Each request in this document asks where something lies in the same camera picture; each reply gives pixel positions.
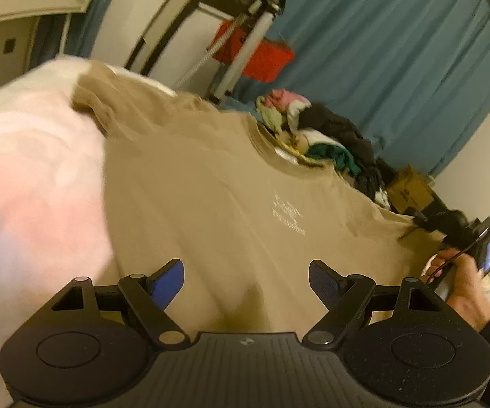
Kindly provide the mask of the person's right hand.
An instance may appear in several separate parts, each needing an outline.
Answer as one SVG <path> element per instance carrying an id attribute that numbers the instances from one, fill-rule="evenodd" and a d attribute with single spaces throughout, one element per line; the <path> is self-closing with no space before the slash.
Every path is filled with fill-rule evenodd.
<path id="1" fill-rule="evenodd" d="M 431 282 L 440 275 L 442 265 L 448 261 L 453 261 L 456 273 L 453 292 L 448 296 L 447 304 L 479 333 L 490 321 L 490 302 L 482 289 L 473 257 L 466 253 L 460 254 L 455 248 L 441 250 L 427 262 L 420 280 L 426 284 Z"/>

